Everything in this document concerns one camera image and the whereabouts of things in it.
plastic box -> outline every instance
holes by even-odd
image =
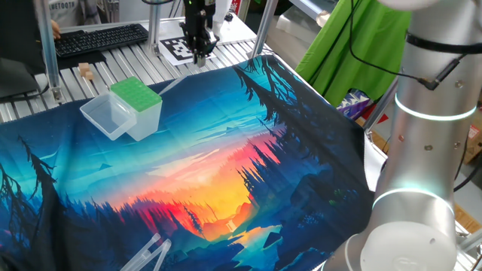
[[[111,140],[127,132],[136,141],[157,131],[162,99],[137,78],[113,84],[108,94],[81,107],[82,114]]]
[[[136,125],[136,115],[114,93],[92,99],[81,107],[82,114],[111,140]]]

green lid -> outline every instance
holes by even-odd
[[[138,112],[162,102],[162,98],[135,77],[111,85],[111,91]]]

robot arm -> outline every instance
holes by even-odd
[[[452,271],[453,179],[482,87],[478,3],[379,1],[412,11],[403,73],[438,85],[430,90],[412,78],[399,78],[389,159],[370,221],[322,271]],[[455,59],[459,64],[445,72]]]
[[[219,41],[212,31],[215,0],[184,0],[184,4],[186,19],[179,25],[193,54],[194,64],[202,67]]]

black keyboard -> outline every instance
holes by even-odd
[[[67,33],[55,41],[55,50],[57,56],[68,57],[135,44],[147,39],[148,31],[140,24],[132,24],[93,32],[77,32],[74,35]]]

person's hand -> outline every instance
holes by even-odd
[[[53,39],[59,39],[60,38],[60,26],[56,21],[52,21],[52,30],[53,30]]]

